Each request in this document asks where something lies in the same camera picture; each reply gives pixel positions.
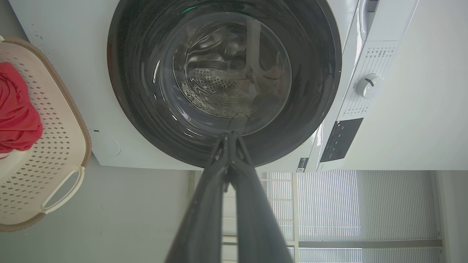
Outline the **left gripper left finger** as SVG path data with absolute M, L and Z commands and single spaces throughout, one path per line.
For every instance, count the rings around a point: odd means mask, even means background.
M 217 140 L 188 205 L 166 263 L 221 262 L 222 211 L 229 137 Z

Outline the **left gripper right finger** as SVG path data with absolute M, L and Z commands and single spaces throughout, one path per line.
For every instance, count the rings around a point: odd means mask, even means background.
M 239 263 L 292 263 L 244 140 L 234 131 L 228 133 L 228 159 L 228 181 L 236 194 Z

